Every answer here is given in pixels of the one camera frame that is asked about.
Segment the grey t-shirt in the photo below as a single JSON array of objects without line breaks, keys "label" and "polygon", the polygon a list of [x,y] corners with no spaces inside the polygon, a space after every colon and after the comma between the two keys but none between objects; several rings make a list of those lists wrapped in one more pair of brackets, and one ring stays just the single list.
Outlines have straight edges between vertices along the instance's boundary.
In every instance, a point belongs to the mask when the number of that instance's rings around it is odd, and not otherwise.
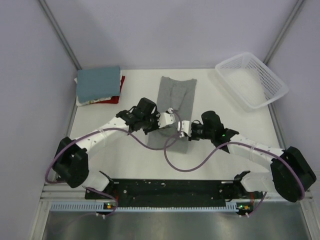
[{"label": "grey t-shirt", "polygon": [[[160,81],[157,109],[160,113],[172,108],[178,113],[183,121],[190,121],[193,112],[195,91],[197,80],[185,81],[175,80],[163,76]],[[160,149],[165,145],[165,141],[178,132],[178,123],[170,125],[148,134],[148,147]]]}]

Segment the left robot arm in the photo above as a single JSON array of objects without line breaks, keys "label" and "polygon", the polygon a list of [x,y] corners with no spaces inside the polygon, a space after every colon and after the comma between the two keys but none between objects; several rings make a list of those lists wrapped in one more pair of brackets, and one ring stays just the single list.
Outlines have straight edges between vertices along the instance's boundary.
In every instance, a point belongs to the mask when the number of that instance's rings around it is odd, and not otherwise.
[{"label": "left robot arm", "polygon": [[102,198],[109,198],[114,191],[111,180],[99,170],[89,170],[89,160],[108,144],[143,130],[145,133],[159,128],[160,113],[156,104],[143,97],[130,110],[122,110],[93,132],[60,141],[52,170],[71,188],[82,186],[95,189]]}]

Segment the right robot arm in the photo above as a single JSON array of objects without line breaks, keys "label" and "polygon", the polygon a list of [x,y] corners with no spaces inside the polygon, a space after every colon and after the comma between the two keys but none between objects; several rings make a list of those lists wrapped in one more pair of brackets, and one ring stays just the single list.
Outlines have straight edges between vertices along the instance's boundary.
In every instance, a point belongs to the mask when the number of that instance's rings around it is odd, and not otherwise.
[{"label": "right robot arm", "polygon": [[250,140],[238,131],[224,127],[214,111],[204,112],[201,119],[190,124],[190,141],[209,140],[217,149],[250,160],[266,170],[243,171],[239,182],[233,185],[237,197],[245,198],[251,192],[278,193],[295,203],[302,200],[316,182],[314,171],[296,147],[275,148]]}]

